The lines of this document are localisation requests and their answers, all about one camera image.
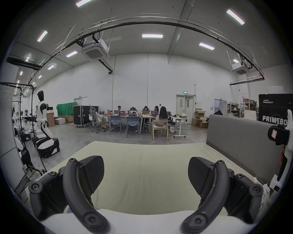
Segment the green backdrop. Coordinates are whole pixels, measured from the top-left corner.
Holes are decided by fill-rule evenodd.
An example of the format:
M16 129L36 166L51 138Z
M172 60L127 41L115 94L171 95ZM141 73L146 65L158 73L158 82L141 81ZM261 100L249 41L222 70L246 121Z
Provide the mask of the green backdrop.
M56 106L58 116L73 115L73 106L76 106L76 102L58 104Z

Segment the air conditioner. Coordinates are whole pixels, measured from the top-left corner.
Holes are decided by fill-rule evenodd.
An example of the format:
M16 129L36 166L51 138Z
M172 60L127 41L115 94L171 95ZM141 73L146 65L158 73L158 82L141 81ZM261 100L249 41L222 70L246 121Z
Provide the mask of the air conditioner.
M82 54L89 60L95 61L110 57L108 54L108 47L104 40L99 40L99 43L94 41L85 44L82 48Z
M236 72L238 75L243 75L249 72L247 65L244 62L232 64L232 71Z

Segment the concrete floor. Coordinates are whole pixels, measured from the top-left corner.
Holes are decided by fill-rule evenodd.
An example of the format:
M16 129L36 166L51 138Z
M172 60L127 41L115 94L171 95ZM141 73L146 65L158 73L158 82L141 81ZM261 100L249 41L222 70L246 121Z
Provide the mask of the concrete floor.
M59 139L60 152L57 152L48 159L42 159L47 170L52 169L54 166L58 165L93 141L115 142L123 144L188 144L206 142L207 139L207 129L201 129L191 124L182 125L181 134L186 135L186 138L174 138L173 135L178 134L176 132L170 133L169 139L167 139L164 136L163 131L156 131L154 140L152 139L151 133L149 132L141 133L138 137L137 133L134 132L134 129L130 129L128 137L126 137L125 128L122 129L121 135L118 128L114 132L112 131L111 135L108 130L106 132L100 130L97 134L91 125L85 126L83 128L77 128L75 125L73 125L73 123L56 125L50 127L49 129L54 134L54 137ZM29 150L33 165L38 169L42 169L43 165L39 154L34 148L31 140L27 141L25 144Z

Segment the mattress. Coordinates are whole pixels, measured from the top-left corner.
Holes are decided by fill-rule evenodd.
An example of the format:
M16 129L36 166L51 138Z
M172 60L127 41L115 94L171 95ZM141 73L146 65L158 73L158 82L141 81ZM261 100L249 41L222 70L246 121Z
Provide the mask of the mattress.
M82 160L92 155L102 156L105 165L104 178L91 196L94 207L128 214L197 210L200 196L188 179L191 157L224 160L235 174L253 178L205 143L139 145L95 141L70 158ZM58 172L67 162L64 160L50 171ZM220 215L227 215L224 208Z

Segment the laptop screen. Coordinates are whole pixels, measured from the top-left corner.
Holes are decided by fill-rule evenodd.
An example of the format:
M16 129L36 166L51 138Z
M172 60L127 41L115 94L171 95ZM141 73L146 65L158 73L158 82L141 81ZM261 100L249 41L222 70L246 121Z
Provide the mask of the laptop screen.
M137 111L129 111L129 115L136 115Z

